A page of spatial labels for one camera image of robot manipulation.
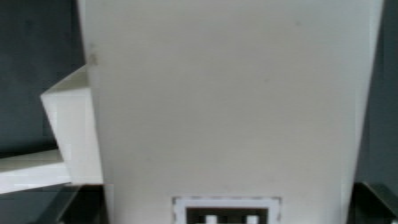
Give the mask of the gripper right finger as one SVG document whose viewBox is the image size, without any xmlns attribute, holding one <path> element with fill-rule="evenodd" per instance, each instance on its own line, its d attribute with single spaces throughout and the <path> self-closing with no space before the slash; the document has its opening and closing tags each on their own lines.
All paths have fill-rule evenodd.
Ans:
<svg viewBox="0 0 398 224">
<path fill-rule="evenodd" d="M 353 185 L 349 224 L 398 224 L 398 195 L 381 184 Z"/>
</svg>

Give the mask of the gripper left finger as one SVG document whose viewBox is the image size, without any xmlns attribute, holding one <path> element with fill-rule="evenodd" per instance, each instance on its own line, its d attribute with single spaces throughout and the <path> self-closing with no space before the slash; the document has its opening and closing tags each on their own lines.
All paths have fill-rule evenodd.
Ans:
<svg viewBox="0 0 398 224">
<path fill-rule="evenodd" d="M 56 218 L 56 224 L 106 224 L 106 204 L 100 185 L 81 185 Z"/>
</svg>

